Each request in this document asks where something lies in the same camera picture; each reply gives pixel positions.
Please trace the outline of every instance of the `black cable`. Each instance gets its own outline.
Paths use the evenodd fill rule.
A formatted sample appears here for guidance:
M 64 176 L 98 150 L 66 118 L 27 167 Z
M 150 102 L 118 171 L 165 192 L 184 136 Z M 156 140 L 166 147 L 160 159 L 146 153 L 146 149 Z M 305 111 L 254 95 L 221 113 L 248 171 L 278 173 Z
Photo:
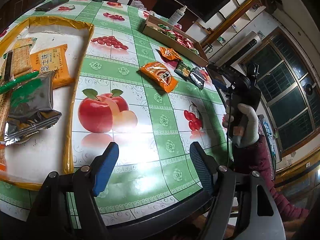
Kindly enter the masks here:
M 234 82 L 228 87 L 228 93 L 230 94 L 229 98 L 229 120 L 228 120 L 228 128 L 227 128 L 227 154 L 228 154 L 228 159 L 227 159 L 227 167 L 229 167 L 229 159 L 230 159 L 230 154 L 229 154 L 229 129 L 230 129 L 230 119 L 231 119 L 231 102 L 232 102 L 232 86 L 234 85 Z

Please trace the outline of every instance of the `white glove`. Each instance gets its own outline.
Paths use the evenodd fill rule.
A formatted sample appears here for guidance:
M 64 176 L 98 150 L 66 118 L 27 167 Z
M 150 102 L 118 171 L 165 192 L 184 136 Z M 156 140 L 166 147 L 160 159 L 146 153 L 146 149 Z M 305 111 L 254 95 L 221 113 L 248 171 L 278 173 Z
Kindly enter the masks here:
M 229 106 L 229 100 L 226 101 L 227 108 L 226 108 L 226 113 L 223 116 L 222 119 L 222 126 L 224 128 L 228 128 L 228 123 L 229 123 L 229 111 L 230 111 L 230 106 Z M 241 139 L 240 146 L 239 148 L 244 148 L 249 145 L 252 145 L 256 143 L 259 140 L 259 134 L 258 134 L 258 116 L 255 112 L 255 110 L 248 105 L 245 104 L 238 104 L 238 109 L 240 110 L 241 113 L 245 114 L 248 117 L 248 124 L 247 128 L 245 129 L 244 136 Z M 234 117 L 234 108 L 231 107 L 231 117 L 230 117 L 230 122 L 233 122 Z

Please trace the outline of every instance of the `blue gripper pad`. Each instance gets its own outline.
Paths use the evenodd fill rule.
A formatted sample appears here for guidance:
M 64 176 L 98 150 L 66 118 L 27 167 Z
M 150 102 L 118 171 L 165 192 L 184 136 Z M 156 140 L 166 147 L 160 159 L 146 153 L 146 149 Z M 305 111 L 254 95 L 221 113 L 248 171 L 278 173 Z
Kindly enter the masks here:
M 196 169 L 198 177 L 200 179 L 202 187 L 208 191 L 209 194 L 213 192 L 213 178 L 208 170 L 207 166 L 204 163 L 199 151 L 203 151 L 202 147 L 198 142 L 193 142 L 190 145 L 190 158 L 193 163 L 193 166 Z
M 118 157 L 119 146 L 115 142 L 111 142 L 104 153 L 93 160 L 91 165 L 92 175 L 95 176 L 92 189 L 94 197 L 97 197 L 100 192 L 105 190 Z

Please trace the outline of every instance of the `smartphone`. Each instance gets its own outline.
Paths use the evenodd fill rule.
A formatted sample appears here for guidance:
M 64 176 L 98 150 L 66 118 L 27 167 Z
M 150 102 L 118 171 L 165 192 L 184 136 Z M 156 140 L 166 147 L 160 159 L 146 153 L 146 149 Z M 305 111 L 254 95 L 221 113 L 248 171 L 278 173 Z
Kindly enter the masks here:
M 35 11 L 48 12 L 48 11 L 52 10 L 53 8 L 56 8 L 57 6 L 62 5 L 68 1 L 69 0 L 52 0 L 50 2 L 43 4 L 43 5 L 40 5 L 39 7 L 37 7 L 35 9 Z

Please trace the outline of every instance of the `silver foil package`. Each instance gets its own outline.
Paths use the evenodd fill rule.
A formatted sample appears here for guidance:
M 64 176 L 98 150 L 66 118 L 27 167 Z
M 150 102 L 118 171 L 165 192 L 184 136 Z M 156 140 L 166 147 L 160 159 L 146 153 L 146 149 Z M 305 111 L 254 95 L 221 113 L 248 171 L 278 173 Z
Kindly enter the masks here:
M 191 70 L 189 78 L 192 83 L 195 84 L 198 88 L 200 88 L 201 90 L 203 89 L 205 79 L 198 68 L 194 68 L 193 70 Z
M 14 89 L 4 128 L 6 145 L 47 129 L 59 120 L 62 114 L 53 109 L 54 75 L 53 71 L 38 75 Z

